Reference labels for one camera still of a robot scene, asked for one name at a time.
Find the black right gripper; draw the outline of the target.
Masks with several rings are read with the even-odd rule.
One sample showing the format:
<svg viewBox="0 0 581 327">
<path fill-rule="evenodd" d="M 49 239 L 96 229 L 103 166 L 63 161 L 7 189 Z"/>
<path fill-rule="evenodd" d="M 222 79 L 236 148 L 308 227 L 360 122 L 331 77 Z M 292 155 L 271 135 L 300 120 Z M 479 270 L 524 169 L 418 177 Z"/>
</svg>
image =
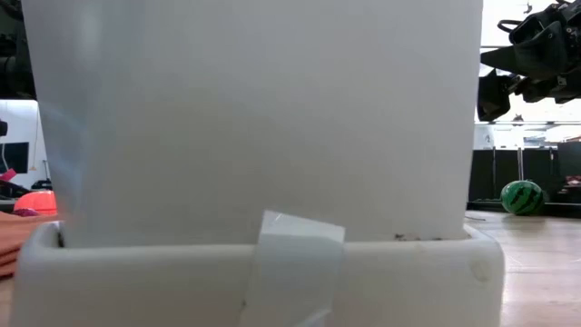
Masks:
<svg viewBox="0 0 581 327">
<path fill-rule="evenodd" d="M 494 121 L 510 109 L 517 93 L 527 103 L 552 98 L 566 104 L 580 97 L 580 3 L 556 1 L 527 16 L 510 32 L 511 46 L 485 52 L 480 63 L 496 69 L 478 78 L 479 121 Z"/>
</svg>

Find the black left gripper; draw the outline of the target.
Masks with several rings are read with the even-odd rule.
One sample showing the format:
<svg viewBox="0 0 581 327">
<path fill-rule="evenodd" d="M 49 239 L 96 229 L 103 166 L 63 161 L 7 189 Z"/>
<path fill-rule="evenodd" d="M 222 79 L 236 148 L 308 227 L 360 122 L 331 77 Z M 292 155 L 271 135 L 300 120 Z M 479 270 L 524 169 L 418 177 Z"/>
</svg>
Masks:
<svg viewBox="0 0 581 327">
<path fill-rule="evenodd" d="M 35 99 L 33 69 L 20 0 L 1 0 L 1 98 Z"/>
</svg>

